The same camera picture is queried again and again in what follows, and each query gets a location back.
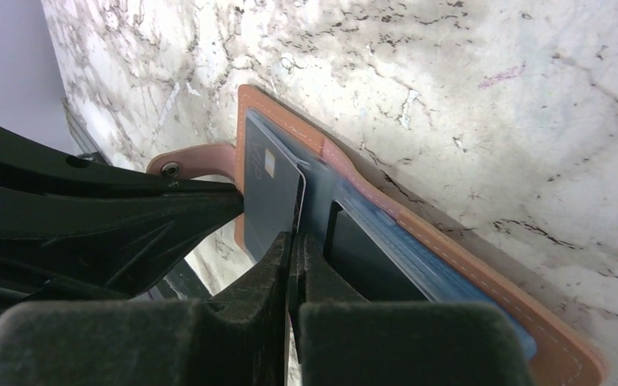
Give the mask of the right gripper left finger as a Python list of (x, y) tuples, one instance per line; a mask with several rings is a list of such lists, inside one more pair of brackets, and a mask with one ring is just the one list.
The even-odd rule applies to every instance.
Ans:
[(214, 297), (25, 302), (0, 316), (0, 385), (284, 385), (291, 237)]

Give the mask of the tan leather card holder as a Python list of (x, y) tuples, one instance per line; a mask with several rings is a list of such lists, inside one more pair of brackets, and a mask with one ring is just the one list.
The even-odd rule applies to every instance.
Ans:
[(431, 252), (452, 272), (476, 285), (516, 318), (536, 340), (537, 352), (529, 367), (537, 384), (601, 385), (605, 381), (608, 375), (605, 360), (586, 339), (480, 258), (377, 189), (325, 132), (254, 85), (243, 84), (238, 89), (235, 144), (198, 145), (159, 154), (150, 161), (147, 172), (158, 175), (167, 164), (177, 163), (182, 178), (221, 175), (232, 179), (236, 187), (249, 193), (251, 185), (245, 182), (244, 172), (264, 170), (265, 167), (244, 159), (244, 155), (253, 149), (245, 144), (245, 140), (251, 137), (250, 129), (244, 127), (244, 115), (248, 111), (260, 113), (282, 134), (296, 140), (309, 155), (334, 166), (339, 176), (346, 178), (368, 202), (385, 213), (386, 219), (402, 227), (405, 236), (413, 237), (415, 246)]

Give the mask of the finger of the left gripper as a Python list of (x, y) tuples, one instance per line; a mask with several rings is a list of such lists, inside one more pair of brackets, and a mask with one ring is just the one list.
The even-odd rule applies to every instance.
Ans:
[(0, 314), (133, 298), (242, 209), (230, 183), (107, 166), (0, 127)]

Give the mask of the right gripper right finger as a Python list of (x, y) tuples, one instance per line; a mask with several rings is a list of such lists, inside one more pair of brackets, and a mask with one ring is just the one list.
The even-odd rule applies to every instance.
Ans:
[(298, 235), (292, 315), (305, 385), (531, 385), (508, 319), (485, 303), (370, 302)]

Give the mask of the black card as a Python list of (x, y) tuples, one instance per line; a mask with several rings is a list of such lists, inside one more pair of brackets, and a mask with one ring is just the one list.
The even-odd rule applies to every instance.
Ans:
[(427, 300), (336, 201), (331, 204), (323, 254), (328, 264), (369, 301)]

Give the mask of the dark blue VIP card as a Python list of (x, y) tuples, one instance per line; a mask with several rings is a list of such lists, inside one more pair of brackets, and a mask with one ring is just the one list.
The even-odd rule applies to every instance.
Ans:
[(244, 236), (260, 261), (280, 232), (299, 226), (306, 179), (296, 157), (276, 136), (277, 126), (255, 109), (245, 112)]

